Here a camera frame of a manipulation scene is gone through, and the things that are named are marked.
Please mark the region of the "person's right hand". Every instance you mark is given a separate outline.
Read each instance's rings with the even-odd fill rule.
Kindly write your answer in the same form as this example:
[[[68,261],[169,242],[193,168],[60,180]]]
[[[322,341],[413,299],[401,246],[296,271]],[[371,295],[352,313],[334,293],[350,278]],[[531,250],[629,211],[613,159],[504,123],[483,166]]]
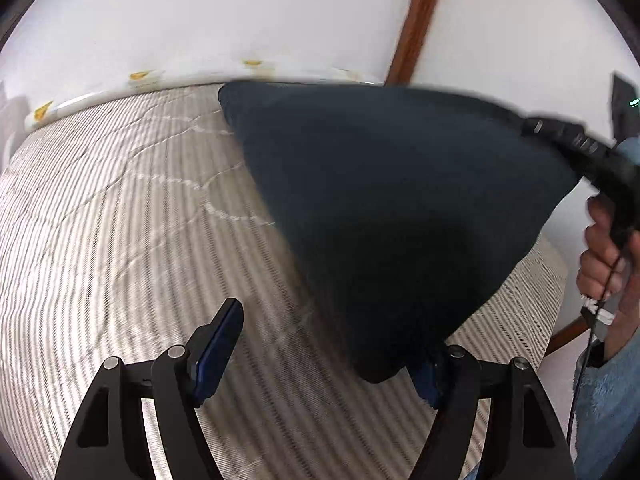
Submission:
[[[608,299],[621,292],[620,313],[638,318],[639,233],[632,232],[625,249],[611,238],[612,208],[603,195],[591,197],[587,211],[592,223],[585,229],[587,250],[580,256],[578,290],[592,299]]]

